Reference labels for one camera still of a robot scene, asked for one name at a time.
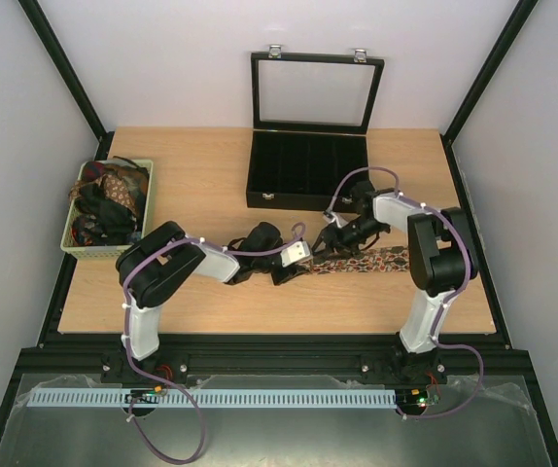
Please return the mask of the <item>patterned paisley tie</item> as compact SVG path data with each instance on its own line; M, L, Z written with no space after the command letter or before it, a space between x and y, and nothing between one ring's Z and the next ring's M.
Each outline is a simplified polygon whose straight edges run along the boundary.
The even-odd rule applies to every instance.
M409 252L406 246L369 248L356 256L331 255L315 259L307 267L310 274L336 272L408 272Z

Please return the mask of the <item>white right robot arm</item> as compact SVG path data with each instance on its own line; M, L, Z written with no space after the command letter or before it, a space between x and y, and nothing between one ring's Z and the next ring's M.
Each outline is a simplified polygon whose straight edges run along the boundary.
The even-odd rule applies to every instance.
M437 210L398 190L377 191L369 181L353 187L351 200L358 216L345 221L331 203L324 211L327 225L312 252L324 259L354 258L370 238L393 230L407 235L408 269L416 293L387 357L387 367L401 382L432 374L443 320L479 272L468 215L460 207Z

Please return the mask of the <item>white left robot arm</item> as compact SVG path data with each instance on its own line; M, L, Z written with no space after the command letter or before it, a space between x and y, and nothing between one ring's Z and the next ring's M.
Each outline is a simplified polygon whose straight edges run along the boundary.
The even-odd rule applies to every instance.
M301 264L311 258L304 234L299 222L293 238L284 241L274 225L261 222L247 236L220 246L168 221L129 247L116 261L124 293L122 349L102 356L101 380L124 386L148 384L154 377L159 384L184 383L189 354L159 349L164 305L193 275L237 285L263 273L281 285L303 274Z

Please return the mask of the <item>black compartment display box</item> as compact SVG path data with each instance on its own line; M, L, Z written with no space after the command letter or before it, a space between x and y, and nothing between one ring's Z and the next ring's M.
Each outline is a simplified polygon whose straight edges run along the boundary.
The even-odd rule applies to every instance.
M350 54L250 55L253 136L246 183L250 208L322 211L334 194L351 209L345 181L368 178L366 135L386 63Z

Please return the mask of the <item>brown patterned tie over basket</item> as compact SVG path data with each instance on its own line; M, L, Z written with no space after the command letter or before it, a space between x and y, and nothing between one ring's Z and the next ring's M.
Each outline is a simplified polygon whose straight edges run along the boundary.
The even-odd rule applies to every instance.
M89 213L101 208L125 208L133 215L138 209L130 190L118 175L109 172L98 177L83 177L77 181L69 192L69 201L78 209Z

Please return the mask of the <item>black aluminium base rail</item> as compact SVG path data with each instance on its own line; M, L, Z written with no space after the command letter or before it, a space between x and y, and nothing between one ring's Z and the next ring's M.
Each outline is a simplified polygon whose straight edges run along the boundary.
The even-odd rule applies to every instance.
M394 336L296 337L296 336L184 336L165 335L160 350L183 351L191 357L185 385L210 376L329 376L388 387L425 386L436 379L478 372L487 377L536 378L530 356L497 338L461 335L446 337L437 351L432 374L409 382L395 380L388 372L387 357ZM105 353L122 344L104 336L59 338L21 351L12 378L28 374L90 374L101 380Z

